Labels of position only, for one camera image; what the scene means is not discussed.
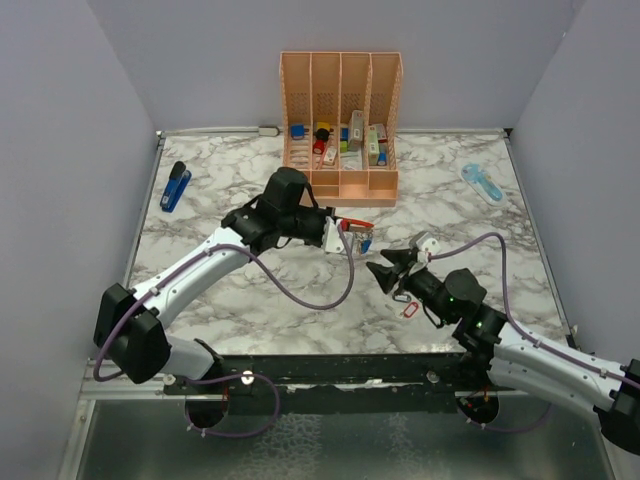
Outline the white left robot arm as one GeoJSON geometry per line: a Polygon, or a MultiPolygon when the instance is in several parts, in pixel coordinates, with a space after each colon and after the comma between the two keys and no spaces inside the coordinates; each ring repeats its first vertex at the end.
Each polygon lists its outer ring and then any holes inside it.
{"type": "Polygon", "coordinates": [[[102,296],[94,332],[96,360],[112,360],[136,384],[159,373],[186,378],[206,395],[220,385],[217,356],[203,342],[170,339],[166,331],[200,294],[233,271],[255,262],[280,239],[321,247],[335,211],[301,200],[313,194],[305,174],[281,167],[264,191],[230,211],[213,234],[176,264],[130,289],[120,284],[102,296]]]}

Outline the blue plastic key tag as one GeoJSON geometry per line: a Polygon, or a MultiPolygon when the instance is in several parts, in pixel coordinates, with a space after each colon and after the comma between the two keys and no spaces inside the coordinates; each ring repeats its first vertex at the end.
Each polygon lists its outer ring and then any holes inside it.
{"type": "Polygon", "coordinates": [[[366,239],[361,242],[360,251],[362,254],[365,254],[369,250],[371,243],[372,241],[370,239],[366,239]]]}

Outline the peach plastic desk organizer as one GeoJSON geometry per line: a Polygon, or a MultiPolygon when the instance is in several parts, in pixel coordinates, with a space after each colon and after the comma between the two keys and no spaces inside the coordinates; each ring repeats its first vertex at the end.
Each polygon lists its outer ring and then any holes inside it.
{"type": "Polygon", "coordinates": [[[279,75],[284,165],[306,176],[323,206],[394,206],[400,53],[284,51],[279,75]],[[386,167],[368,164],[367,131],[375,123],[386,127],[386,167]]]}

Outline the blue stapler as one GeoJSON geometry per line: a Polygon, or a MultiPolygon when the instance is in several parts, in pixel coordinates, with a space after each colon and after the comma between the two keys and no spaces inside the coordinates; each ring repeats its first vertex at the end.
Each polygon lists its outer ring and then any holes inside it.
{"type": "Polygon", "coordinates": [[[192,173],[182,161],[174,163],[160,199],[163,212],[172,213],[192,178],[192,173]]]}

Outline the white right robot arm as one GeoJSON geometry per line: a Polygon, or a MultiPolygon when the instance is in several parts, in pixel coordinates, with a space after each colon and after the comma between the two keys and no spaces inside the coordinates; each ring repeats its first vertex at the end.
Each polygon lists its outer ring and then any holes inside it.
{"type": "Polygon", "coordinates": [[[484,301],[487,291],[467,269],[439,279],[418,266],[414,249],[386,250],[388,265],[368,270],[386,293],[407,293],[437,328],[451,325],[453,338],[471,355],[459,367],[461,383],[520,390],[598,422],[615,446],[639,452],[639,362],[601,359],[552,341],[513,321],[484,301]]]}

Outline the green white box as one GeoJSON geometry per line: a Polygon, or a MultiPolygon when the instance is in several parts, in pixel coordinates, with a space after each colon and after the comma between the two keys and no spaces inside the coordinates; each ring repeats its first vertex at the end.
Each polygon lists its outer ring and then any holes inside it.
{"type": "Polygon", "coordinates": [[[375,123],[367,131],[367,158],[372,167],[386,167],[388,164],[388,137],[386,127],[375,123]]]}

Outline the blue packaged correction tape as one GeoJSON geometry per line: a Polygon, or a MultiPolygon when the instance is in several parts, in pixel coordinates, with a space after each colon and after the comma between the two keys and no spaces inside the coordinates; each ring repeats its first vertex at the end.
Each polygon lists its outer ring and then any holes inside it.
{"type": "Polygon", "coordinates": [[[486,169],[476,163],[461,168],[463,180],[489,205],[500,206],[506,201],[503,190],[493,181],[486,169]]]}

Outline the metal key organizer red handle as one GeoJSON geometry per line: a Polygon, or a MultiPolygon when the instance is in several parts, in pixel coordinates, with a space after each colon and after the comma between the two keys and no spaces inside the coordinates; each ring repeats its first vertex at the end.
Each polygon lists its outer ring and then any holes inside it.
{"type": "Polygon", "coordinates": [[[360,245],[363,240],[370,239],[372,241],[372,246],[375,227],[373,223],[352,218],[341,218],[339,225],[344,232],[350,232],[353,235],[353,247],[360,255],[364,255],[360,251],[360,245]]]}

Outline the red tag with key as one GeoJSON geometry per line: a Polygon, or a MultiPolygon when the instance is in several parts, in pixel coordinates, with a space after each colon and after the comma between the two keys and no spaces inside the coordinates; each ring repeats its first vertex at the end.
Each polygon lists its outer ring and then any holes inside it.
{"type": "Polygon", "coordinates": [[[396,316],[401,319],[410,319],[421,309],[420,305],[415,302],[409,302],[402,306],[402,308],[397,312],[396,316]]]}

